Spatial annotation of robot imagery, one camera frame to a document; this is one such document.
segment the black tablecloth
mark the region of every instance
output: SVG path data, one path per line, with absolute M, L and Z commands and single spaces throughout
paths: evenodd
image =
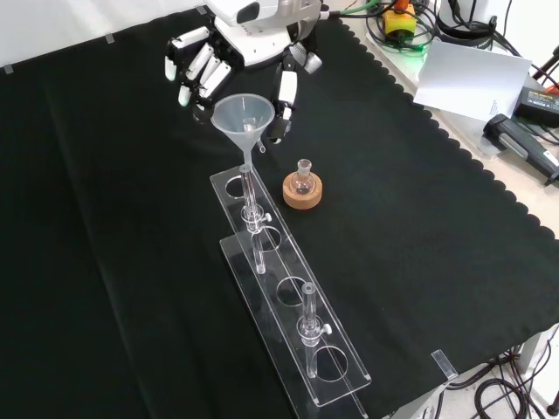
M 15 65 L 0 78 L 1 409 L 59 417 L 287 417 L 220 255 L 209 177 L 241 155 L 176 103 L 166 41 L 185 12 Z M 341 24 L 300 75 L 289 138 L 254 155 L 349 338 L 380 417 L 559 321 L 559 246 Z M 275 69 L 228 93 L 269 95 Z M 310 159 L 321 204 L 281 182 Z

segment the acrylic base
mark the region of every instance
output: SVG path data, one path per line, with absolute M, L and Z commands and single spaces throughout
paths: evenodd
M 220 244 L 294 411 L 300 419 L 367 417 L 355 392 L 370 384 L 369 374 L 256 173 L 256 202 L 266 216 L 258 233 L 246 228 L 239 175 L 232 168 L 211 177 L 235 230 Z M 312 340 L 301 327 L 303 291 L 311 287 L 319 331 Z

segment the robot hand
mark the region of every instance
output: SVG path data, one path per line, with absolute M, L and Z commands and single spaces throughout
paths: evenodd
M 195 116 L 205 119 L 234 72 L 279 63 L 272 97 L 276 118 L 268 137 L 280 142 L 291 126 L 297 69 L 315 72 L 321 67 L 314 36 L 321 0 L 304 5 L 298 0 L 206 3 L 215 13 L 208 14 L 208 25 L 172 38 L 167 45 L 165 75 L 180 83 L 179 104 L 191 105 Z M 254 4 L 260 4 L 259 13 Z

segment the white table leg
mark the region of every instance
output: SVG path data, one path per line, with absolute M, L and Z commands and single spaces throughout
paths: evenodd
M 541 343 L 543 343 L 545 334 L 545 332 L 535 334 L 528 339 L 522 347 L 521 358 L 517 362 L 521 374 L 525 374 L 532 365 L 534 354 L 537 352 Z

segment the table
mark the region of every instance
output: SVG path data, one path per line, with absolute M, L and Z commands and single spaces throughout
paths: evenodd
M 105 314 L 112 310 L 122 337 L 101 333 L 100 339 L 128 357 L 122 374 L 128 383 L 131 376 L 136 381 L 124 405 L 140 413 L 128 417 L 287 417 L 290 409 L 273 366 L 217 247 L 231 233 L 208 178 L 238 164 L 238 156 L 212 127 L 185 117 L 158 59 L 168 38 L 197 27 L 200 19 L 189 13 L 159 19 L 114 34 L 114 44 L 98 39 L 15 65 L 13 74 L 2 76 L 0 82 L 9 86 L 9 106 L 2 108 L 7 117 L 0 125 L 3 147 L 21 157 L 40 152 L 41 140 L 49 140 L 66 185 L 65 203 L 77 222 L 26 206 L 35 190 L 58 185 L 43 185 L 44 176 L 32 175 L 46 155 L 38 153 L 38 162 L 21 159 L 17 168 L 27 174 L 25 182 L 6 184 L 29 211 L 27 224 L 45 216 L 55 227 L 47 249 L 62 252 L 66 236 L 80 234 L 84 252 L 93 255 L 91 271 L 107 292 L 94 300 L 103 302 Z M 489 174 L 435 129 L 428 113 L 402 95 L 341 26 L 324 27 L 319 37 L 328 45 L 321 53 L 327 65 L 314 78 L 301 76 L 299 124 L 291 142 L 259 156 L 256 165 L 278 203 L 280 188 L 274 185 L 281 185 L 303 155 L 325 182 L 316 211 L 282 207 L 282 214 L 376 377 L 362 398 L 371 417 L 378 417 L 444 381 L 431 360 L 433 350 L 443 349 L 464 371 L 555 322 L 559 313 L 555 300 L 549 301 L 559 291 L 553 271 L 558 254 L 550 234 L 537 229 L 522 206 L 513 205 L 500 185 L 488 181 Z M 273 72 L 241 74 L 226 93 L 267 95 Z M 409 126 L 391 118 L 402 110 Z M 31 134 L 38 143 L 28 139 Z M 11 165 L 4 168 L 4 179 L 15 178 Z M 366 193 L 358 188 L 363 184 Z M 42 195 L 42 203 L 50 196 Z M 347 205 L 353 199 L 359 205 Z M 10 216 L 10 202 L 2 208 Z M 496 210 L 500 217 L 493 219 Z M 489 252 L 495 248 L 501 251 Z M 10 260 L 21 256 L 20 248 L 10 250 Z M 545 292 L 520 281 L 530 272 L 527 259 L 509 261 L 509 252 L 537 260 L 536 280 Z M 30 253 L 33 272 L 10 264 L 15 280 L 9 284 L 41 277 L 47 266 L 39 263 L 40 255 Z M 81 275 L 62 268 L 59 275 L 82 285 L 76 279 Z M 491 275 L 489 268 L 507 274 Z M 472 289 L 497 294 L 507 282 L 517 293 L 496 299 L 498 306 L 479 307 L 476 299 L 464 298 Z M 518 294 L 540 304 L 501 317 L 501 308 L 521 300 Z M 450 321 L 448 313 L 457 306 L 461 310 Z M 473 309 L 500 316 L 506 327 L 495 335 L 493 328 L 468 322 L 466 313 Z M 48 311 L 39 314 L 51 318 Z M 103 362 L 97 365 L 106 372 Z M 64 392 L 53 393 L 64 406 Z M 12 400 L 6 406 L 14 407 Z
M 347 0 L 330 0 L 327 2 L 333 10 L 339 10 L 347 7 L 353 2 Z M 548 7 L 556 7 L 556 4 L 548 4 Z M 513 24 L 509 25 L 509 34 L 512 33 L 511 39 L 513 44 L 520 43 L 521 50 L 528 56 L 539 62 L 546 59 L 547 50 L 552 51 L 554 46 L 550 44 L 550 39 L 546 43 L 537 44 L 537 48 L 531 48 L 535 42 L 530 36 L 525 36 L 530 26 L 526 26 L 526 22 L 541 23 L 537 17 L 530 15 L 522 16 L 521 19 L 514 18 L 514 10 L 511 15 Z M 373 53 L 379 61 L 390 70 L 390 74 L 396 78 L 397 83 L 404 88 L 407 93 L 414 94 L 418 83 L 418 73 L 421 69 L 419 60 L 409 60 L 398 54 L 390 54 L 383 51 L 375 43 L 368 39 L 367 28 L 362 20 L 344 19 L 344 23 L 355 33 L 360 42 L 367 47 L 367 51 Z M 501 155 L 496 158 L 492 146 L 485 142 L 480 142 L 479 135 L 483 128 L 483 123 L 472 120 L 471 118 L 462 117 L 453 113 L 439 111 L 438 109 L 430 109 L 432 118 L 450 134 L 453 139 L 459 141 L 460 146 L 470 151 L 474 158 L 481 161 L 484 168 L 495 174 L 495 179 L 503 182 L 507 189 L 514 192 L 518 200 L 527 205 L 528 211 L 538 216 L 542 221 L 542 225 L 550 228 L 554 233 L 559 233 L 559 220 L 554 216 L 553 208 L 559 204 L 559 189 L 550 186 L 545 187 L 545 177 L 539 172 L 533 170 L 528 164 L 517 161 L 513 156 Z M 522 357 L 519 360 L 519 368 L 522 373 L 528 370 L 529 365 L 533 364 L 533 355 L 538 348 L 545 345 L 547 338 L 546 333 L 538 333 L 530 338 L 523 350 Z M 433 398 L 444 390 L 445 386 L 439 386 L 425 395 L 417 398 L 417 400 L 402 407 L 397 414 L 393 416 L 395 419 L 408 419 L 415 417 L 428 404 L 432 404 Z

